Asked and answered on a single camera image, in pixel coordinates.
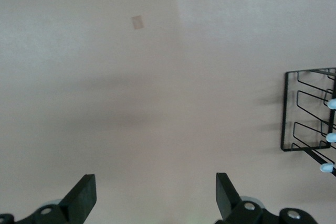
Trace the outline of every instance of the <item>wall-mounted rack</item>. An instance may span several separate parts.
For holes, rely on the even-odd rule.
[[[286,72],[283,107],[281,149],[304,151],[336,176],[336,68]]]

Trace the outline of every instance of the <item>wire frame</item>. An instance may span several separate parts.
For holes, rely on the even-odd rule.
[[[328,107],[332,99],[336,99],[336,68],[286,72],[280,147],[284,152],[306,152],[321,164],[321,171],[336,176],[335,143],[326,140],[336,131],[335,109]]]

